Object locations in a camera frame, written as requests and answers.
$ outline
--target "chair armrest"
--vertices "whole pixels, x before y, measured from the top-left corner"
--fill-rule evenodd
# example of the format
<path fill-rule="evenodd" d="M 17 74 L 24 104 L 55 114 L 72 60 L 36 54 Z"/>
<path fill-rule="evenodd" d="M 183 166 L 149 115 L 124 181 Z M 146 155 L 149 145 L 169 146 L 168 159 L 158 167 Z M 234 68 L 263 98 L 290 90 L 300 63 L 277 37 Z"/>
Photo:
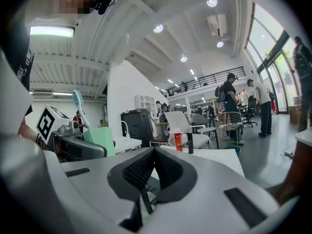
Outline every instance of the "chair armrest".
<path fill-rule="evenodd" d="M 190 126 L 191 128 L 194 128 L 194 127 L 202 127 L 202 128 L 206 128 L 206 126 L 205 125 L 197 125 L 197 126 Z"/>

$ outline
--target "black railing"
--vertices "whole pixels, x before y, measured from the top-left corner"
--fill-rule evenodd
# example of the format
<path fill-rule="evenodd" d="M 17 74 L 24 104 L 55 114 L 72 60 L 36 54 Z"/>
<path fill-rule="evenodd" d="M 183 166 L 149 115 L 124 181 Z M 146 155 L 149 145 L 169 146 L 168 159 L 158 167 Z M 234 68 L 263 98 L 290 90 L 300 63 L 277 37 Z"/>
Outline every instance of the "black railing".
<path fill-rule="evenodd" d="M 233 73 L 238 78 L 246 76 L 244 67 L 241 66 L 238 68 L 233 68 L 233 69 L 229 69 L 229 70 L 222 71 L 219 73 L 215 73 L 209 76 L 204 76 L 204 77 L 198 78 L 197 80 L 194 79 L 188 82 L 183 82 L 178 87 L 175 86 L 175 87 L 169 88 L 165 92 L 162 92 L 162 94 L 165 97 L 168 97 L 168 96 L 180 94 L 180 93 L 183 93 L 183 92 L 195 89 L 195 88 L 208 86 L 210 84 L 214 84 L 218 82 L 225 82 L 229 73 Z"/>

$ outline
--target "black pants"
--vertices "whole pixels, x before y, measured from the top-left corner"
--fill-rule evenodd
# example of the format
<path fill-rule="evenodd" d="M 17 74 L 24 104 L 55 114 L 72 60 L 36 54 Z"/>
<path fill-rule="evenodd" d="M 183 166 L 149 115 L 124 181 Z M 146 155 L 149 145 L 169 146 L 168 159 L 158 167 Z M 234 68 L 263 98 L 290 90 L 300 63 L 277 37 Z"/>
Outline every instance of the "black pants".
<path fill-rule="evenodd" d="M 270 132 L 271 127 L 272 127 L 271 101 L 268 101 L 261 105 L 261 133 L 266 134 L 267 132 Z"/>

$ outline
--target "red bottle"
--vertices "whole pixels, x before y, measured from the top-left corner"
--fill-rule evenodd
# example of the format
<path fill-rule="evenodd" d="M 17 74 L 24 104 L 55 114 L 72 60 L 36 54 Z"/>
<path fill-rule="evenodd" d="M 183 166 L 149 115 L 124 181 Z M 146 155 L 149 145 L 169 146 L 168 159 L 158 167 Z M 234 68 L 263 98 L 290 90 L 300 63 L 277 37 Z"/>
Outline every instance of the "red bottle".
<path fill-rule="evenodd" d="M 175 128 L 174 134 L 175 134 L 175 149 L 177 151 L 183 152 L 181 130 L 179 128 Z"/>

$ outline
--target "white chair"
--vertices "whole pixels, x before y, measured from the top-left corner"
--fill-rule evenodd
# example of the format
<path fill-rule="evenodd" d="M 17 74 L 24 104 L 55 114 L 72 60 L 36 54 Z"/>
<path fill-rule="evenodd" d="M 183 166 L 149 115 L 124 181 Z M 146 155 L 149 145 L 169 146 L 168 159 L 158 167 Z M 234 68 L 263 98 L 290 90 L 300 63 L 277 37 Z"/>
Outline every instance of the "white chair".
<path fill-rule="evenodd" d="M 186 133 L 190 133 L 192 131 L 193 127 L 202 127 L 206 128 L 205 125 L 198 125 L 198 126 L 190 126 L 187 122 L 187 119 L 185 118 L 184 114 L 181 111 L 175 111 L 175 112 L 167 112 L 165 113 L 165 116 L 167 118 L 167 121 L 170 126 L 169 131 L 169 140 L 168 143 L 171 146 L 175 146 L 175 144 L 172 144 L 174 141 L 174 133 L 173 130 L 176 128 L 179 128 L 181 130 L 181 133 L 184 133 L 182 135 L 182 144 L 183 147 L 187 147 L 187 136 Z M 193 147 L 194 149 L 200 149 L 204 144 L 209 142 L 209 137 L 204 134 L 193 134 Z"/>

